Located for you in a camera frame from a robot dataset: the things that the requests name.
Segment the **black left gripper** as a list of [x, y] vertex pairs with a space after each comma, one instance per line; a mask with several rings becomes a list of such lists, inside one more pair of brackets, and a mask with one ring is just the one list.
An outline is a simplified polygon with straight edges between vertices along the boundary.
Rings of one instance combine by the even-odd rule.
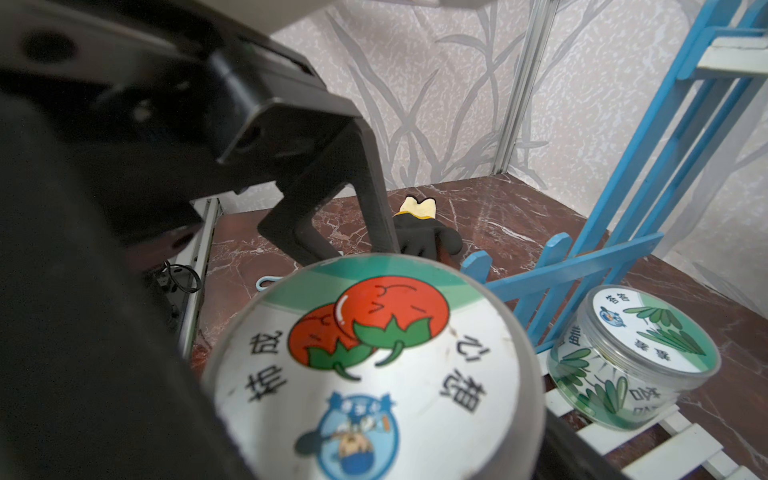
[[1, 90], [51, 122], [128, 240], [288, 183], [359, 115], [305, 57], [197, 1], [5, 1]]

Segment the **red strawberry label jar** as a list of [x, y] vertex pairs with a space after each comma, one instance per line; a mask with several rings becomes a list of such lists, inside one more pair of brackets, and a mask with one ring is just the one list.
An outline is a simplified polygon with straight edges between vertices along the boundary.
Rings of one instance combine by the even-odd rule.
[[202, 384], [261, 479], [529, 479], [541, 373], [511, 310], [440, 263], [366, 254], [259, 293]]

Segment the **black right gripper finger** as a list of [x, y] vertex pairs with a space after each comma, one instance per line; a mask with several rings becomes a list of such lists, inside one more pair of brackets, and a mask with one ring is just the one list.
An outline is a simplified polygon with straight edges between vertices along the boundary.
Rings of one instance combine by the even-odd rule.
[[626, 480], [564, 420], [546, 411], [544, 439], [534, 468], [536, 480]]

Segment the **green tree label jar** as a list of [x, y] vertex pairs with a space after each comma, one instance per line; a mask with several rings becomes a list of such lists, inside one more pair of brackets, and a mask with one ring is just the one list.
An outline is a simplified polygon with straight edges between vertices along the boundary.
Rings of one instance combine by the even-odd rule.
[[716, 375], [711, 337], [673, 305], [618, 285], [592, 289], [553, 344], [549, 375], [591, 422], [634, 430]]

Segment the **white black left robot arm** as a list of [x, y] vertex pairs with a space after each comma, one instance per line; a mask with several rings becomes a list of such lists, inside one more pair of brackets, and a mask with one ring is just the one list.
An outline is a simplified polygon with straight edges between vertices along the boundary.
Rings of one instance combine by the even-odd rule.
[[1, 474], [248, 479], [142, 276], [272, 182], [259, 232], [300, 264], [352, 186], [397, 250], [375, 136], [272, 34], [318, 1], [1, 5]]

